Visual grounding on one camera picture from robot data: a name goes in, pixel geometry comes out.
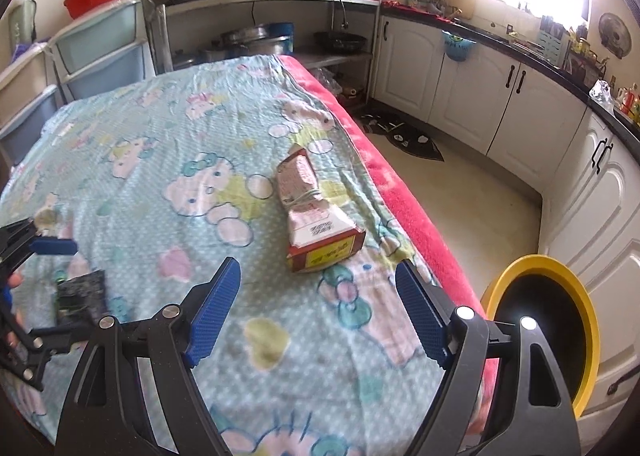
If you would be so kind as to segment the person's left hand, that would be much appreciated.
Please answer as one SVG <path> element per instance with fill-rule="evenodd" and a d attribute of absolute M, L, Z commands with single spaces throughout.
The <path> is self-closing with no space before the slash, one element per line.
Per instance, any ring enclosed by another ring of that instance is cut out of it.
<path fill-rule="evenodd" d="M 8 306 L 14 322 L 21 327 L 24 326 L 22 313 L 14 305 L 11 291 L 23 283 L 24 277 L 21 272 L 9 273 L 5 269 L 1 270 L 1 302 Z"/>

